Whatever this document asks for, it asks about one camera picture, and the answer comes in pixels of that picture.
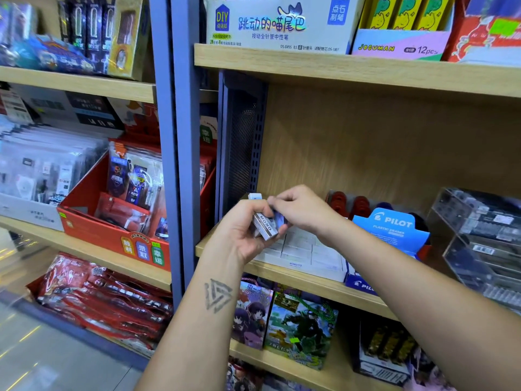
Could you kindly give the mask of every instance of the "wooden shelf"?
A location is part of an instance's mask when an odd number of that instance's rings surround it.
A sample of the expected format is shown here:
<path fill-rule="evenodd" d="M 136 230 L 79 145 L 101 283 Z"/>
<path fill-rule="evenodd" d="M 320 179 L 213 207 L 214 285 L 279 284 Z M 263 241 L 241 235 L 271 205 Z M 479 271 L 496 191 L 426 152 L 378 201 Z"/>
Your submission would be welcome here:
<path fill-rule="evenodd" d="M 268 372 L 320 391 L 398 391 L 400 387 L 354 373 L 348 347 L 337 327 L 324 367 L 317 371 L 267 350 L 231 340 L 230 355 Z"/>
<path fill-rule="evenodd" d="M 0 81 L 145 103 L 156 102 L 156 85 L 146 82 L 2 66 L 0 66 Z"/>
<path fill-rule="evenodd" d="M 210 233 L 195 246 L 196 256 L 202 255 L 204 247 L 212 236 L 214 229 L 212 229 Z M 335 302 L 381 315 L 392 320 L 398 320 L 381 298 L 346 287 L 342 282 L 312 276 L 310 274 L 286 269 L 281 266 L 270 265 L 256 260 L 248 263 L 244 268 L 244 271 L 259 277 L 267 278 L 274 282 L 301 289 Z"/>
<path fill-rule="evenodd" d="M 311 78 L 521 97 L 521 69 L 448 62 L 321 55 L 196 44 L 195 65 L 245 71 L 270 82 Z"/>
<path fill-rule="evenodd" d="M 30 237 L 42 244 L 68 252 L 79 258 L 106 266 L 109 269 L 148 282 L 165 291 L 170 290 L 171 274 L 166 270 L 139 262 L 127 256 L 87 243 L 86 241 L 67 236 L 65 233 L 33 225 L 13 218 L 0 216 L 0 227 L 23 236 Z"/>

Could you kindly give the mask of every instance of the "person's left hand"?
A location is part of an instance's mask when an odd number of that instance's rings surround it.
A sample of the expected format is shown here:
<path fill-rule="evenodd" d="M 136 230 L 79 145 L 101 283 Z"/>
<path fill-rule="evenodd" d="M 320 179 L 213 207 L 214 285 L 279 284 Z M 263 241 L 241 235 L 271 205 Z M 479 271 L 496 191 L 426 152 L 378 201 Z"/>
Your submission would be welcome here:
<path fill-rule="evenodd" d="M 278 235 L 267 241 L 262 236 L 253 237 L 250 224 L 254 213 L 273 217 L 273 211 L 266 200 L 241 200 L 228 211 L 212 236 L 212 240 L 214 238 L 228 240 L 244 264 L 284 236 L 288 229 L 288 225 L 282 225 Z"/>

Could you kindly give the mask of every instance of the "floor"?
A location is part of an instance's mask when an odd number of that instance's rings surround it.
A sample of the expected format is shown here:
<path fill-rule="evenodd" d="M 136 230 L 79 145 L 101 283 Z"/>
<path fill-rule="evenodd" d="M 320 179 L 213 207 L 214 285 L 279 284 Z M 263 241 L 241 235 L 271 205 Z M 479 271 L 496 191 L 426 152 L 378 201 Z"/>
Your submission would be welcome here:
<path fill-rule="evenodd" d="M 13 248 L 4 234 L 0 229 L 0 250 Z M 0 303 L 0 391 L 131 391 L 140 376 L 140 371 Z"/>

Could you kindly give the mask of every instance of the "perforated metal panel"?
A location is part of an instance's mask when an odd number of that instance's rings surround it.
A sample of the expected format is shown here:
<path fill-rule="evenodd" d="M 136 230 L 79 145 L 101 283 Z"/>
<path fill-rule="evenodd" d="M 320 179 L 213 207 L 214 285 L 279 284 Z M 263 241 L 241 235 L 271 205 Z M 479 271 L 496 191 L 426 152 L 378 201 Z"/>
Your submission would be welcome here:
<path fill-rule="evenodd" d="M 257 190 L 267 94 L 267 85 L 262 81 L 232 71 L 221 72 L 223 75 L 217 220 L 245 193 Z"/>

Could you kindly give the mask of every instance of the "hand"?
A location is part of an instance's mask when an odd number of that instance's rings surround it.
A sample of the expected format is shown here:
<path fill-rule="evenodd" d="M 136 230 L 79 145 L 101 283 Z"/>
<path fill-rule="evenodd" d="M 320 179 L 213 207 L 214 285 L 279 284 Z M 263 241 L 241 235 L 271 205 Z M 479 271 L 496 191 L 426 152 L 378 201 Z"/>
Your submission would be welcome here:
<path fill-rule="evenodd" d="M 313 233 L 327 245 L 326 231 L 333 221 L 341 217 L 306 185 L 288 189 L 277 197 L 270 196 L 268 203 L 291 224 Z"/>
<path fill-rule="evenodd" d="M 264 240 L 262 236 L 253 237 L 250 231 L 253 214 L 263 213 L 273 217 L 273 211 L 265 200 L 241 200 L 219 223 L 211 240 L 227 242 L 235 250 L 239 259 L 244 263 L 250 262 L 261 251 L 272 245 L 286 233 L 288 225 L 282 225 L 277 236 Z"/>

